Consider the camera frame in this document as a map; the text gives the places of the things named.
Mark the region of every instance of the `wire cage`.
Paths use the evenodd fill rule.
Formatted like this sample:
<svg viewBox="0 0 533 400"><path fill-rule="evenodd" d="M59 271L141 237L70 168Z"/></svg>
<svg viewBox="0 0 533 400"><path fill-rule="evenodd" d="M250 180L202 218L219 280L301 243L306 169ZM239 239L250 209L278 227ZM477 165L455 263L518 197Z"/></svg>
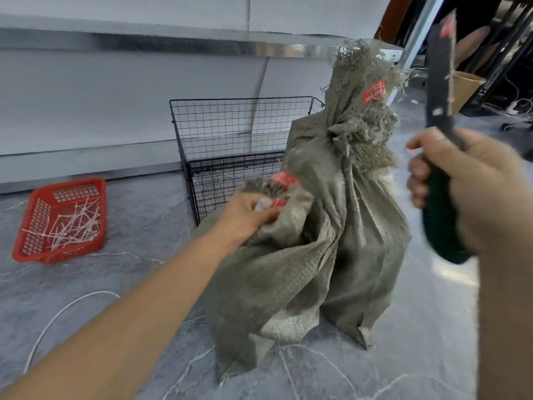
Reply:
<svg viewBox="0 0 533 400"><path fill-rule="evenodd" d="M170 100L196 224L241 181L279 172L291 122L323 107L312 96Z"/></svg>

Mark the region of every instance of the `red plastic basket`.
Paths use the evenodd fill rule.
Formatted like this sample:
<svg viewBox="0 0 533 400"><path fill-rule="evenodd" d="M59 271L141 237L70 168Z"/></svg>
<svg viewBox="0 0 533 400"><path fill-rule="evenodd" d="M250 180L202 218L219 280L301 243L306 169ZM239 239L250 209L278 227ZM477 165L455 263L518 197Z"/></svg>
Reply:
<svg viewBox="0 0 533 400"><path fill-rule="evenodd" d="M88 242L75 242L62 248L52 249L50 234L59 215L73 214L76 204L100 200L100 228L98 235ZM18 262L38 261L52 264L79 255L101 250L104 245L105 180L88 178L62 182L37 188L30 195L28 208L13 247L13 259Z"/></svg>

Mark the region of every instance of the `chair wheel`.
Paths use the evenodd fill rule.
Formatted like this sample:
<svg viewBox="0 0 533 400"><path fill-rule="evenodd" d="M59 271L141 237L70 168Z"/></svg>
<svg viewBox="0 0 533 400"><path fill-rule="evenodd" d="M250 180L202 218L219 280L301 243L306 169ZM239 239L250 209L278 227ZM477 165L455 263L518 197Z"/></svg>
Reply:
<svg viewBox="0 0 533 400"><path fill-rule="evenodd" d="M502 124L502 126L500 126L500 132L508 132L512 127L513 125L511 124Z"/></svg>

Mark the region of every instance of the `cable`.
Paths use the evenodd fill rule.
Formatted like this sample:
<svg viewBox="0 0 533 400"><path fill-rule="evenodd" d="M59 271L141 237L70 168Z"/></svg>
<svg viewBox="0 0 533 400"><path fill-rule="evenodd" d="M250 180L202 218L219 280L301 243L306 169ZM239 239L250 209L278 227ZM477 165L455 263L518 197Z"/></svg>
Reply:
<svg viewBox="0 0 533 400"><path fill-rule="evenodd" d="M25 375L26 372L28 372L28 369L30 369L31 360L33 359L33 356L35 355L35 351L37 349L37 346L39 345L39 343L43 339L44 334L50 328L52 323L56 321L57 317L59 317L65 310L67 310L70 306L72 306L73 304L76 304L80 300L82 300L82 299L84 299L86 297L88 298L89 296L94 296L94 295L98 295L98 294L101 294L101 293L106 293L106 294L109 294L109 295L113 295L116 298L120 299L120 295L118 293L111 292L111 291L96 291L96 292L88 293L87 295L83 295L82 297L79 297L76 300L73 300L68 305L63 307L63 309L59 310L59 312L57 312L57 314L50 320L50 322L47 324L47 326L44 327L44 330L41 332L41 335L39 336L39 338L37 338L37 341L35 342L33 348L31 349L30 355L28 356L28 360L26 361L26 365L24 367L24 372L22 373L23 375Z"/></svg>

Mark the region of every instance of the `right hand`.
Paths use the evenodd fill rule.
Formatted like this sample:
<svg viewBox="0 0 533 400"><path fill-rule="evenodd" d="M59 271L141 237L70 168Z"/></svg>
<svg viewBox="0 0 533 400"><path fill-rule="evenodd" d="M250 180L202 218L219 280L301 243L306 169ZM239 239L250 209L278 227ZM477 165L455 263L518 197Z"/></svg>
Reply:
<svg viewBox="0 0 533 400"><path fill-rule="evenodd" d="M465 246L479 255L513 239L531 241L533 192L520 156L490 137L468 129L455 132L465 141L466 151L460 151L436 128L418 132L407 148L422 148L425 158L450 176L450 195ZM420 155L410 161L409 171L411 201L423 208L430 167Z"/></svg>

